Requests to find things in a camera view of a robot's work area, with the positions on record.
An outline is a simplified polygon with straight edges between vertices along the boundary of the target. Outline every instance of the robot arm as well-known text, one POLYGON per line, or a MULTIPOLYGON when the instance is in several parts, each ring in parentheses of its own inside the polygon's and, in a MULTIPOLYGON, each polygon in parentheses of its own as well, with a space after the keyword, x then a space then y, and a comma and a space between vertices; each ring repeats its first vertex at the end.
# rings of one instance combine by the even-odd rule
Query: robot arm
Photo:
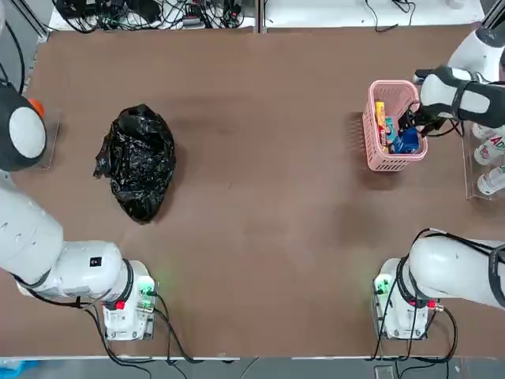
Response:
POLYGON ((100 300, 109 340, 151 335, 155 283, 145 266, 122 259, 111 242, 66 242, 62 226, 12 182, 7 171, 33 166, 45 146, 42 118, 0 85, 0 268, 24 295, 100 300))
POLYGON ((417 338, 424 336, 428 304, 438 298, 464 298, 505 309, 505 285, 500 281, 505 264, 493 250, 504 242, 470 240, 489 247, 478 251, 463 238, 432 231, 412 245, 408 256, 387 260, 374 280, 375 315, 377 320, 383 317, 388 338, 409 339, 413 328, 417 338))
MULTIPOLYGON (((474 241, 491 247, 503 241, 474 241)), ((407 291, 419 298, 464 298, 503 308, 488 277, 489 257, 445 236, 419 238, 410 249, 402 278, 407 291)), ((498 262, 498 276, 505 277, 505 264, 498 262)))
POLYGON ((505 134, 505 88, 499 81, 505 46, 505 2, 497 1, 482 25, 472 31, 451 56, 448 66, 419 69, 414 82, 421 84, 421 104, 399 120, 400 131, 420 126, 427 135, 446 119, 471 121, 505 134))
POLYGON ((417 111, 407 110, 398 120, 400 131, 422 127, 421 135, 426 136, 447 119, 505 131, 504 87, 486 82, 479 73, 449 66, 418 70, 416 78, 422 83, 421 104, 417 111))

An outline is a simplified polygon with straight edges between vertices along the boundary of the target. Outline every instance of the floor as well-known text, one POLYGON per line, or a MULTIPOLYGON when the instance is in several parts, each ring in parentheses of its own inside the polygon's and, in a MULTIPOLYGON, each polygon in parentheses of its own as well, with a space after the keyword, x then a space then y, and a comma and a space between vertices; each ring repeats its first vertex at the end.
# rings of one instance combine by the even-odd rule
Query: floor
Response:
MULTIPOLYGON (((223 362, 204 362, 190 365, 181 362, 178 367, 184 371, 188 379, 243 379, 242 374, 253 359, 245 358, 231 364, 223 362)), ((388 365, 381 362, 366 362, 363 359, 334 359, 334 360, 292 360, 289 358, 263 358, 255 361, 247 371, 247 379, 305 379, 305 378, 375 378, 377 366, 388 365)), ((400 370, 408 366, 418 366, 419 362, 412 360, 401 362, 400 370)), ((152 374, 152 379, 184 379, 174 368, 165 362, 155 362, 144 365, 152 374)), ((450 379, 486 379, 496 375, 497 370, 505 370, 505 362, 492 360, 465 360, 453 359, 450 364, 450 379)), ((445 365, 439 365, 424 370, 410 370, 403 376, 405 379, 444 379, 446 377, 445 365)), ((123 379, 148 379, 147 373, 142 373, 134 368, 124 368, 115 365, 106 359, 97 360, 65 360, 45 361, 36 368, 25 371, 20 379, 110 379, 121 377, 123 379)), ((393 379, 389 376, 378 376, 377 379, 393 379)))

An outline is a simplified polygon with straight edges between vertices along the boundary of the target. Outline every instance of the orange object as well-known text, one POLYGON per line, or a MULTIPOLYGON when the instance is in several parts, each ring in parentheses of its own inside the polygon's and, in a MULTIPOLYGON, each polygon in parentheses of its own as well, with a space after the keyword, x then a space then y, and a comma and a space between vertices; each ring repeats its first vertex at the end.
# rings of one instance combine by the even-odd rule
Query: orange object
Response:
POLYGON ((35 108, 40 117, 44 117, 44 106, 37 99, 28 99, 28 102, 35 108))

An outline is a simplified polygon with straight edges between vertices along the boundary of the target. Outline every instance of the blue package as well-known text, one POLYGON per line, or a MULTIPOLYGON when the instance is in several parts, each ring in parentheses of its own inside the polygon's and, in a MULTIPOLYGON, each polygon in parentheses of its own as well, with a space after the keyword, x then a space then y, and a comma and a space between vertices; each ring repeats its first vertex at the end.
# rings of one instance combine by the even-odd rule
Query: blue package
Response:
POLYGON ((412 154, 419 149, 419 136, 415 128, 405 130, 401 136, 393 141, 394 154, 412 154))

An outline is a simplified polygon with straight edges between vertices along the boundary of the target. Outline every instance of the yellow package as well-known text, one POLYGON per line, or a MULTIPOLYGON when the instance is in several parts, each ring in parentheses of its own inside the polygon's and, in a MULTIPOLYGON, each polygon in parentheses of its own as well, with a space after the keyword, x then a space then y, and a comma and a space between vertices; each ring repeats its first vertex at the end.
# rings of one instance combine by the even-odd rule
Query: yellow package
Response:
POLYGON ((382 151, 388 152, 386 137, 386 111, 384 110, 384 102, 382 101, 376 101, 376 121, 382 151))

